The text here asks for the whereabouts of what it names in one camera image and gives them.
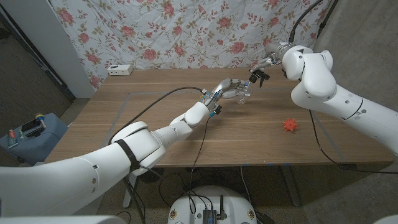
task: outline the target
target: orange spiky ball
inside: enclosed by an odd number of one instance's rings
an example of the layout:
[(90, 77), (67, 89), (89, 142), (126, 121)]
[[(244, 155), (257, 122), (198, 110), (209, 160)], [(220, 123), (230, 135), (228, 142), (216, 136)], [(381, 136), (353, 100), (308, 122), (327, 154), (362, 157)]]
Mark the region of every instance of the orange spiky ball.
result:
[(290, 118), (287, 118), (287, 120), (284, 121), (284, 128), (285, 131), (293, 131), (294, 129), (297, 129), (297, 123), (295, 119), (291, 120)]

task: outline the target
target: white cable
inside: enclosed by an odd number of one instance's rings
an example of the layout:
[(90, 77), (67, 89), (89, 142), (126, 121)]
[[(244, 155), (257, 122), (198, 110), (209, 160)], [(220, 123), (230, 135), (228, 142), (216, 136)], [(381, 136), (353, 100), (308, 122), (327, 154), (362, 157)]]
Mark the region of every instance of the white cable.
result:
[(246, 186), (246, 183), (245, 183), (244, 178), (243, 178), (242, 167), (241, 167), (241, 176), (242, 176), (242, 181), (243, 181), (244, 188), (246, 189), (246, 192), (248, 193), (249, 202), (251, 203), (250, 195), (249, 195), (249, 190), (248, 190), (248, 187)]

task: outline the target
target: white power strip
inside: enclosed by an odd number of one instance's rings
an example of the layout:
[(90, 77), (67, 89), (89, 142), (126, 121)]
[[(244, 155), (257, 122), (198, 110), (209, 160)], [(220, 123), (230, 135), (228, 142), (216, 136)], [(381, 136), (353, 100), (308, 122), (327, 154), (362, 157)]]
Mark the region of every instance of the white power strip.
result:
[(132, 65), (110, 65), (108, 73), (110, 75), (130, 75), (132, 72)]

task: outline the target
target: black wire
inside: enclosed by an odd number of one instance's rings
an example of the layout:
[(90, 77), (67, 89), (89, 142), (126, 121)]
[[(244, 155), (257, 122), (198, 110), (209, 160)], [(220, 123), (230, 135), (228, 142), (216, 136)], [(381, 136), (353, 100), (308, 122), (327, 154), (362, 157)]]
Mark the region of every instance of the black wire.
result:
[(149, 171), (151, 171), (153, 174), (155, 174), (156, 176), (158, 176), (160, 179), (164, 179), (158, 172), (154, 171), (153, 169), (148, 168), (148, 167), (144, 167), (144, 166), (140, 166), (140, 167), (141, 167), (141, 168), (144, 168), (144, 169), (147, 169), (147, 170), (149, 170)]
[(242, 183), (243, 183), (243, 185), (244, 185), (244, 188), (245, 188), (245, 190), (246, 190), (246, 192), (247, 192), (247, 194), (248, 194), (248, 199), (249, 199), (250, 203), (253, 205), (253, 208), (254, 208), (254, 204), (253, 204), (253, 202), (252, 202), (252, 200), (251, 200), (251, 197), (250, 197), (249, 187), (248, 187), (248, 185), (246, 184), (246, 182), (245, 182), (244, 179), (243, 179), (243, 169), (242, 169), (242, 173), (241, 173), (240, 176), (241, 176), (241, 178), (242, 178)]
[(137, 195), (138, 199), (140, 200), (140, 202), (141, 202), (141, 204), (142, 204), (142, 207), (144, 208), (144, 214), (143, 214), (144, 220), (143, 220), (143, 221), (144, 221), (144, 223), (145, 223), (145, 220), (146, 220), (146, 210), (145, 210), (145, 204), (144, 204), (144, 202), (142, 201), (141, 197), (139, 196), (139, 194), (137, 193), (137, 191), (134, 189), (134, 187), (131, 185), (131, 183), (130, 183), (129, 179), (127, 178), (127, 176), (123, 178), (123, 181), (124, 181), (124, 183), (127, 185), (127, 187), (129, 187), (130, 190), (133, 191), (135, 195)]
[(337, 3), (338, 3), (338, 0), (334, 0), (334, 1), (333, 1), (333, 4), (332, 4), (332, 5), (330, 6), (330, 8), (329, 8), (328, 14), (325, 16), (323, 22), (321, 22), (321, 24), (319, 24), (319, 30), (318, 30), (317, 38), (318, 38), (319, 35), (321, 34), (323, 28), (325, 28), (326, 23), (328, 22), (329, 17), (330, 17), (330, 15), (331, 15), (331, 13), (333, 12), (333, 10), (335, 9)]
[(193, 90), (199, 90), (200, 92), (202, 91), (202, 89), (198, 88), (198, 87), (192, 87), (192, 86), (186, 86), (186, 87), (180, 87), (180, 88), (176, 88), (168, 93), (166, 93), (164, 96), (160, 97), (159, 99), (157, 99), (156, 101), (154, 101), (153, 103), (151, 103), (147, 108), (145, 108), (143, 111), (141, 111), (137, 116), (135, 116), (132, 120), (130, 120), (129, 122), (127, 122), (121, 129), (119, 129), (118, 131), (116, 131), (112, 137), (109, 139), (108, 141), (108, 145), (111, 144), (112, 142), (112, 138), (118, 133), (120, 132), (120, 130), (122, 130), (123, 128), (129, 126), (131, 123), (133, 123), (137, 118), (139, 118), (143, 113), (145, 113), (147, 110), (149, 110), (149, 108), (151, 108), (152, 106), (154, 106), (157, 102), (159, 102), (160, 100), (163, 100), (163, 98), (165, 98), (166, 96), (169, 96), (170, 94), (172, 94), (175, 91), (179, 91), (179, 90), (186, 90), (186, 89), (193, 89)]
[(213, 209), (213, 202), (208, 198), (208, 197), (206, 197), (206, 196), (203, 196), (203, 195), (197, 195), (193, 190), (191, 190), (192, 192), (193, 192), (193, 194), (195, 195), (195, 196), (197, 196), (197, 197), (203, 197), (203, 198), (205, 198), (205, 199), (207, 199), (209, 202), (210, 202), (210, 208), (211, 209)]
[(310, 7), (308, 7), (308, 9), (297, 19), (296, 23), (294, 24), (294, 26), (292, 28), (292, 31), (290, 31), (289, 43), (293, 43), (294, 35), (296, 33), (296, 28), (299, 25), (299, 23), (301, 22), (301, 20), (304, 18), (304, 16), (307, 15), (315, 6), (317, 6), (317, 4), (319, 4), (322, 1), (323, 0), (317, 0), (314, 4), (312, 4)]
[(122, 213), (127, 213), (129, 215), (129, 222), (127, 222), (127, 224), (130, 224), (130, 222), (131, 222), (131, 214), (128, 211), (119, 212), (119, 213), (116, 214), (116, 216), (118, 216), (118, 215), (120, 215)]
[[(189, 181), (189, 191), (188, 191), (188, 197), (190, 197), (190, 192), (191, 192), (193, 169), (195, 168), (195, 164), (197, 163), (197, 160), (198, 160), (198, 158), (199, 158), (199, 155), (200, 155), (201, 148), (203, 147), (203, 143), (205, 142), (206, 131), (207, 131), (207, 124), (209, 123), (209, 120), (210, 120), (210, 117), (209, 117), (209, 118), (207, 119), (207, 121), (206, 121), (205, 133), (204, 133), (204, 135), (203, 135), (203, 139), (202, 139), (202, 141), (201, 141), (201, 145), (200, 145), (200, 149), (199, 149), (199, 152), (198, 152), (197, 158), (195, 159), (195, 162), (193, 163), (193, 166), (192, 166), (191, 178), (190, 178), (190, 181)], [(195, 203), (193, 204), (193, 206), (195, 207), (195, 211), (194, 211), (194, 212), (192, 211), (191, 203), (189, 203), (189, 209), (191, 210), (191, 213), (192, 213), (192, 214), (195, 214), (195, 213), (197, 212), (197, 209), (196, 209)]]
[(197, 195), (197, 194), (195, 194), (195, 193), (193, 193), (194, 194), (194, 196), (197, 196), (202, 202), (203, 202), (203, 204), (205, 204), (205, 208), (206, 208), (206, 210), (207, 210), (207, 204), (206, 204), (206, 202), (199, 196), (199, 195)]
[(315, 134), (315, 139), (317, 140), (317, 144), (319, 147), (319, 150), (321, 150), (321, 152), (323, 153), (323, 155), (325, 155), (326, 158), (328, 158), (332, 163), (336, 164), (341, 170), (352, 170), (352, 171), (356, 171), (356, 172), (366, 172), (366, 173), (372, 173), (372, 174), (398, 174), (398, 172), (388, 172), (388, 171), (371, 171), (371, 170), (357, 170), (357, 169), (350, 169), (345, 168), (343, 166), (341, 166), (339, 163), (335, 162), (333, 159), (331, 159), (322, 149), (319, 140), (318, 140), (318, 135), (317, 135), (317, 129), (315, 128), (315, 123), (313, 121), (313, 117), (312, 117), (312, 111), (309, 110), (310, 112), (310, 116), (311, 116), (311, 121), (312, 121), (312, 126), (313, 126), (313, 132)]
[[(181, 181), (182, 181), (182, 184), (185, 186), (184, 180), (182, 179), (181, 175), (178, 174), (178, 173), (175, 173), (175, 172), (174, 172), (174, 173), (171, 173), (171, 174), (165, 176), (164, 178), (162, 177), (162, 180), (160, 181), (157, 190), (158, 190), (159, 195), (160, 195), (161, 199), (163, 200), (163, 202), (164, 202), (167, 206), (169, 206), (170, 208), (171, 208), (172, 206), (171, 206), (169, 203), (166, 202), (166, 199), (164, 199), (164, 197), (163, 197), (163, 195), (162, 195), (162, 191), (160, 190), (160, 187), (161, 187), (163, 181), (164, 181), (165, 179), (167, 179), (168, 177), (170, 177), (171, 175), (177, 175), (177, 176), (179, 176), (180, 179), (181, 179)], [(188, 195), (188, 197), (189, 197), (190, 201), (193, 202), (193, 206), (195, 207), (195, 211), (196, 211), (195, 202), (193, 201), (193, 199), (192, 199), (192, 197), (191, 197), (190, 195)]]

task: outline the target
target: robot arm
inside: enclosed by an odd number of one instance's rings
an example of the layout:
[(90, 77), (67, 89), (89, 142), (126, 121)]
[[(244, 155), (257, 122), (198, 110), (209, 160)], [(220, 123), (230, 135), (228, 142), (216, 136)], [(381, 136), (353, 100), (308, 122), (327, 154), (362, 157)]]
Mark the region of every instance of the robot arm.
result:
[(216, 102), (229, 91), (248, 84), (226, 79), (202, 102), (196, 103), (172, 123), (150, 131), (146, 123), (132, 123), (112, 138), (112, 144), (83, 156), (35, 167), (0, 169), (2, 217), (71, 215), (104, 194), (132, 172), (141, 175), (164, 156), (175, 141), (186, 139), (204, 117), (221, 108)]
[(337, 85), (330, 73), (329, 51), (313, 53), (303, 46), (274, 42), (267, 44), (266, 52), (272, 61), (282, 61), (288, 79), (301, 81), (291, 94), (296, 105), (339, 118), (398, 156), (398, 112)]

